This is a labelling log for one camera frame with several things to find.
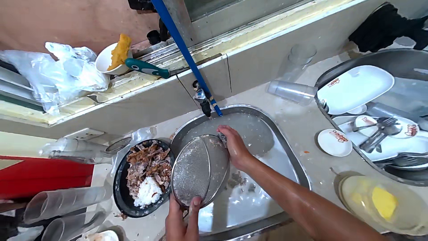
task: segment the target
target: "blue pole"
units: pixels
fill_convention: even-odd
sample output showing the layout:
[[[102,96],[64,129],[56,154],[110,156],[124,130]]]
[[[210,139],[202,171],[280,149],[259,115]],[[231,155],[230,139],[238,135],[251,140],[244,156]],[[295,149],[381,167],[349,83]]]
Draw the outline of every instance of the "blue pole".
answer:
[[[217,102],[214,100],[214,97],[212,96],[210,90],[208,89],[208,86],[205,83],[205,80],[202,77],[201,72],[196,66],[196,63],[193,60],[192,55],[187,49],[187,46],[183,38],[181,37],[180,32],[175,26],[175,23],[172,20],[171,15],[169,15],[168,9],[166,9],[166,6],[163,3],[163,0],[152,0],[152,3],[155,6],[156,11],[158,12],[160,18],[162,19],[162,22],[165,24],[166,28],[168,29],[169,33],[171,34],[172,38],[174,39],[175,43],[177,44],[178,48],[183,54],[184,59],[187,61],[187,64],[189,65],[190,69],[195,75],[196,80],[198,81],[200,87],[204,90],[205,95],[209,99],[211,105],[214,107],[214,110],[217,112],[217,115],[223,116],[223,113],[221,112],[220,108],[217,105]]]

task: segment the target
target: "knife handle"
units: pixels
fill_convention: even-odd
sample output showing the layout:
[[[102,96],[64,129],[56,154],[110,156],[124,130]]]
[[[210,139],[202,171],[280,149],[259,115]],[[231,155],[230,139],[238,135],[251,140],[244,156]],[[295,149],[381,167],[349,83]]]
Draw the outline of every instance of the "knife handle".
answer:
[[[144,62],[142,60],[133,59],[133,58],[127,58],[125,60],[126,66],[128,68],[136,70],[141,73],[145,73],[148,75],[154,75],[154,76],[160,76],[162,78],[169,78],[169,70],[167,69],[161,69],[153,64],[149,64],[147,62]]]

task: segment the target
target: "mesh strainer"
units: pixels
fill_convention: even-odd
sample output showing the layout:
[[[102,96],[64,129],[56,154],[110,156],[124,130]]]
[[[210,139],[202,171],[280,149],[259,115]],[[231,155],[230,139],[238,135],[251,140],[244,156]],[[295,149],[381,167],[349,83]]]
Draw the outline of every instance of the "mesh strainer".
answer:
[[[172,168],[175,199],[189,207],[192,198],[200,196],[201,207],[205,207],[224,189],[229,169],[229,152],[220,138],[213,135],[195,137],[180,151]]]

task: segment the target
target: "red board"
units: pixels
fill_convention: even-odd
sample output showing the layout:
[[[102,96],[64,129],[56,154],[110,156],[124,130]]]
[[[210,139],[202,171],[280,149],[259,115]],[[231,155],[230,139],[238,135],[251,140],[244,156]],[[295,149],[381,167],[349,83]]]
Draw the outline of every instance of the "red board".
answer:
[[[32,197],[41,191],[91,186],[94,165],[69,160],[7,157],[22,160],[0,170],[0,199]]]

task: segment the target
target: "white countertop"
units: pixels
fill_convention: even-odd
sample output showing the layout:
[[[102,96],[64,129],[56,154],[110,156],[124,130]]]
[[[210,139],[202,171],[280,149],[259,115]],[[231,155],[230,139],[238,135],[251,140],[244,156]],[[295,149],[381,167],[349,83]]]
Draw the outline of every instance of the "white countertop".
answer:
[[[318,62],[310,66],[297,82],[314,86],[322,73],[347,59],[347,55],[343,55]],[[316,103],[312,102],[309,106],[300,106],[292,101],[275,97],[266,92],[268,85],[269,83],[262,84],[222,100],[218,104],[219,106],[253,105],[270,115],[278,128],[285,134],[285,138],[308,174],[314,192],[344,208],[334,188],[336,173],[356,172],[369,177],[392,181],[372,168],[355,150],[352,150],[351,154],[346,157],[334,157],[323,152],[317,146],[315,138],[320,131],[334,129],[334,127],[324,117]],[[200,110],[195,110],[155,125],[157,128],[156,138],[169,138],[184,123],[200,114],[202,114]],[[92,185],[101,186],[105,181],[112,183],[110,169],[111,165],[108,164],[95,165]],[[406,186],[428,202],[428,187]],[[113,197],[108,204],[104,205],[111,206],[112,210],[103,224],[104,228],[116,226],[113,229],[124,232],[127,237],[125,240],[157,241],[163,235],[164,221],[168,215],[168,202],[151,215],[138,219],[127,218],[123,221],[120,217],[114,216],[120,214],[120,211],[114,204]],[[381,227],[374,228],[380,232],[385,231]]]

